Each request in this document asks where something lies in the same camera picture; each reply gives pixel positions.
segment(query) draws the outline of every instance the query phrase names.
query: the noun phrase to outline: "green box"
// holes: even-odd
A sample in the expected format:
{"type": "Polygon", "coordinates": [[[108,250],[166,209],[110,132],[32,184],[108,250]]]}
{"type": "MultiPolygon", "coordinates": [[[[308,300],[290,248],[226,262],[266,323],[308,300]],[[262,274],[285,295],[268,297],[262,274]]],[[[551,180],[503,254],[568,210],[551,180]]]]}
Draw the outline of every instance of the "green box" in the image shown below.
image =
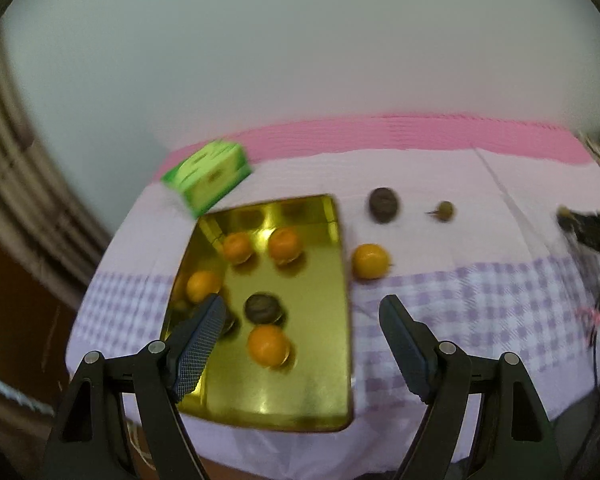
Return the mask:
{"type": "Polygon", "coordinates": [[[180,193],[199,217],[249,174],[251,168],[240,144],[214,140],[165,173],[162,181],[180,193]]]}

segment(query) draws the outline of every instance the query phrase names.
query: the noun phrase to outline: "orange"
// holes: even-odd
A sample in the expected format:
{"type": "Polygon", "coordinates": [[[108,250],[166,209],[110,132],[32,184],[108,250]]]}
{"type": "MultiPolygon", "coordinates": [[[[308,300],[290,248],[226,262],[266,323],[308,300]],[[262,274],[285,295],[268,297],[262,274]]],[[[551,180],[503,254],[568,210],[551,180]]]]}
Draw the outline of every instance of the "orange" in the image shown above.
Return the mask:
{"type": "Polygon", "coordinates": [[[246,262],[253,254],[253,246],[247,233],[232,233],[222,243],[224,259],[232,265],[246,262]]]}
{"type": "Polygon", "coordinates": [[[220,277],[210,270],[194,272],[187,281],[187,297],[193,303],[200,303],[209,294],[217,294],[222,287],[220,277]]]}
{"type": "Polygon", "coordinates": [[[249,334],[247,350],[260,366],[282,366],[291,353],[291,343],[277,325],[258,325],[249,334]]]}
{"type": "Polygon", "coordinates": [[[302,240],[295,228],[281,227],[269,237],[268,249],[274,262],[288,264],[302,254],[302,240]]]}
{"type": "Polygon", "coordinates": [[[389,254],[377,244],[362,244],[351,257],[353,274],[363,280],[382,278],[391,265],[389,254]]]}

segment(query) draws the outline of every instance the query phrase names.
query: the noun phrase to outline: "table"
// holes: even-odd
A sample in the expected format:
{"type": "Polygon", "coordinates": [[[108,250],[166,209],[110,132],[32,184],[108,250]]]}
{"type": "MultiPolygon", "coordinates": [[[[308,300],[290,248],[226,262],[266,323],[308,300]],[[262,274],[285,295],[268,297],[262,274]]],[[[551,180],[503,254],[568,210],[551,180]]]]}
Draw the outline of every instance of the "table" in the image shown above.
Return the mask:
{"type": "MultiPolygon", "coordinates": [[[[254,173],[216,209],[330,193],[347,257],[360,243],[388,248],[389,276],[352,282],[355,419],[330,434],[230,428],[183,416],[200,455],[273,479],[342,479],[395,469],[424,413],[406,389],[378,325],[378,303],[397,294],[439,339],[469,354],[520,355],[550,418],[593,388],[576,310],[600,290],[600,256],[568,243],[558,204],[600,210],[600,168],[566,130],[466,116],[361,116],[268,126],[230,136],[254,173]],[[373,223],[366,196],[392,187],[398,218],[373,223]],[[424,213],[440,200],[450,224],[424,213]]],[[[78,312],[66,353],[137,352],[158,338],[194,219],[158,181],[198,146],[172,153],[113,238],[78,312]]],[[[598,345],[600,375],[600,339],[598,345]]],[[[467,456],[479,399],[470,398],[454,458],[467,456]]],[[[126,414],[139,421],[132,396],[126,414]]]]}

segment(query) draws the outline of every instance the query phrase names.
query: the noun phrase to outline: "wire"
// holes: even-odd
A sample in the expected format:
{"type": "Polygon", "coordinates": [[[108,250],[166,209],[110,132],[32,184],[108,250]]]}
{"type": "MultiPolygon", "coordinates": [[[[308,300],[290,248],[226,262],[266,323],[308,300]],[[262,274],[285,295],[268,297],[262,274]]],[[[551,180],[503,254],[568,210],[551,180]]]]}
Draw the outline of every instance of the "wire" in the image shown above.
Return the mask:
{"type": "Polygon", "coordinates": [[[149,463],[149,460],[152,460],[151,454],[143,451],[140,447],[140,440],[138,439],[138,427],[135,425],[135,423],[127,421],[126,430],[128,431],[131,445],[138,452],[138,455],[140,455],[142,461],[155,471],[154,464],[149,463]]]}
{"type": "Polygon", "coordinates": [[[567,468],[567,471],[564,475],[564,477],[567,479],[571,477],[574,469],[578,465],[578,462],[584,455],[584,452],[587,449],[587,444],[589,443],[589,440],[591,439],[593,432],[595,431],[596,426],[598,424],[598,419],[600,418],[600,384],[598,384],[598,330],[597,329],[594,329],[594,330],[595,330],[595,333],[593,336],[593,345],[592,346],[593,346],[593,384],[594,384],[594,391],[596,392],[596,397],[597,397],[596,411],[594,412],[593,420],[591,421],[591,426],[589,427],[589,431],[587,431],[587,434],[584,436],[584,440],[582,441],[582,444],[580,444],[578,451],[576,452],[574,457],[571,459],[571,462],[569,462],[569,467],[567,468]]]}

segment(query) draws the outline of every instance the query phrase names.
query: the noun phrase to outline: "screw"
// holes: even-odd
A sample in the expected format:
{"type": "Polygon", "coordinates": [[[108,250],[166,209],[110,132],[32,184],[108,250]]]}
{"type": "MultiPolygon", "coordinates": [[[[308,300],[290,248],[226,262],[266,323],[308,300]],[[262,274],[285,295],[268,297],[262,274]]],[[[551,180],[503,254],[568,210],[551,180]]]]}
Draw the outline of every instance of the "screw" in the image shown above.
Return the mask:
{"type": "Polygon", "coordinates": [[[442,343],[440,343],[440,346],[438,346],[438,348],[440,348],[440,351],[443,354],[451,355],[456,353],[456,345],[449,341],[443,341],[442,343]]]}
{"type": "Polygon", "coordinates": [[[149,343],[149,352],[152,354],[159,354],[164,350],[165,344],[163,341],[151,341],[149,343]]]}
{"type": "Polygon", "coordinates": [[[510,365],[517,365],[520,362],[520,358],[513,352],[507,352],[504,354],[504,360],[510,365]]]}
{"type": "Polygon", "coordinates": [[[94,364],[100,358],[100,352],[96,350],[91,350],[84,356],[84,362],[88,365],[94,364]]]}

